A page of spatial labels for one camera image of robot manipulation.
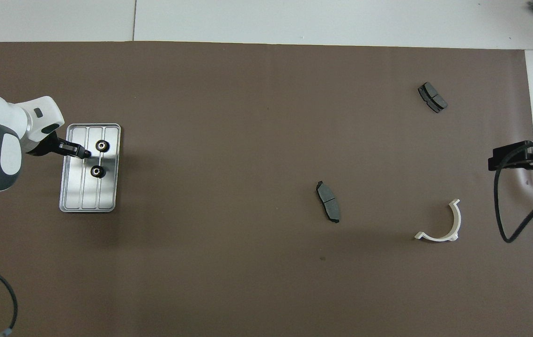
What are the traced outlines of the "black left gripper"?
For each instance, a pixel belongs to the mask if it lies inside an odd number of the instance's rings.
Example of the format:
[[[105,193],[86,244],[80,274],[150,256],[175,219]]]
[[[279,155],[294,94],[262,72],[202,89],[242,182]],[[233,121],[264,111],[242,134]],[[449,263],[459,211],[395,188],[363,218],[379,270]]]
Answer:
[[[33,149],[26,152],[26,154],[32,156],[44,156],[50,153],[71,156],[82,160],[91,157],[91,152],[85,149],[82,145],[69,141],[59,141],[56,132],[51,132],[46,138],[33,147]]]

